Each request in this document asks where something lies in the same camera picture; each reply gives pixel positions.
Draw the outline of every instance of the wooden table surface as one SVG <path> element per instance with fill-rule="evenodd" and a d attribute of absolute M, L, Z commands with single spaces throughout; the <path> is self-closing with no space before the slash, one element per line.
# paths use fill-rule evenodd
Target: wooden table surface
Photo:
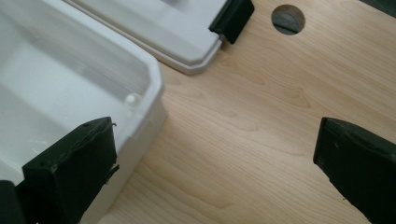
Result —
<path fill-rule="evenodd" d="M 396 20 L 357 0 L 253 1 L 203 74 L 163 65 L 169 117 L 111 223 L 369 223 L 313 163 L 322 117 L 396 143 Z M 306 24 L 282 35 L 273 10 Z"/>

